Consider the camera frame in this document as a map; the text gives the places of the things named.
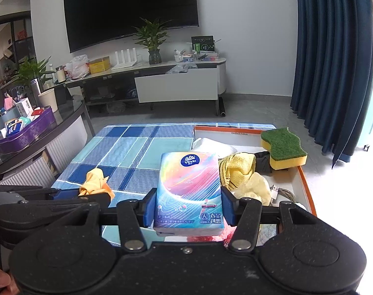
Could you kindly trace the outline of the person left hand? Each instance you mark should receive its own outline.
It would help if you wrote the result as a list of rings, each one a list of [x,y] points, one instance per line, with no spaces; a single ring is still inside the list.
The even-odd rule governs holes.
[[[20,291],[15,283],[14,278],[8,273],[0,270],[0,294],[17,295]]]

